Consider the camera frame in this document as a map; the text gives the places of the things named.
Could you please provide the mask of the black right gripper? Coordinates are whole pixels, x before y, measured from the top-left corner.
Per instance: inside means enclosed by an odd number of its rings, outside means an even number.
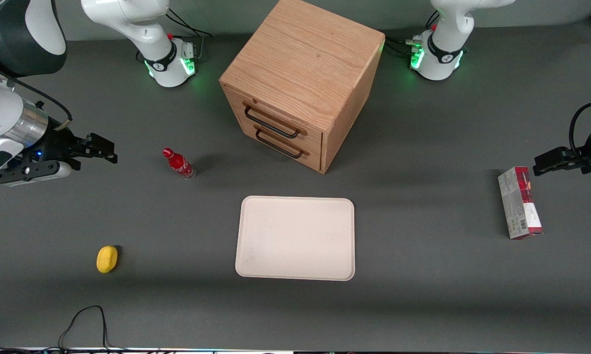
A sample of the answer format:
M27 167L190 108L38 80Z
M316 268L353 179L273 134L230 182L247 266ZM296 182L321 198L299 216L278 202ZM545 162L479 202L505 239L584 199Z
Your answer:
M67 163L74 171L81 170L78 157L100 158L110 163L118 163L115 144L98 134L77 137L69 128L54 130L49 128L44 136L32 146L21 152L20 166L0 170L0 184L15 186L32 183L44 178L55 177L60 171L60 163L39 163L59 161Z

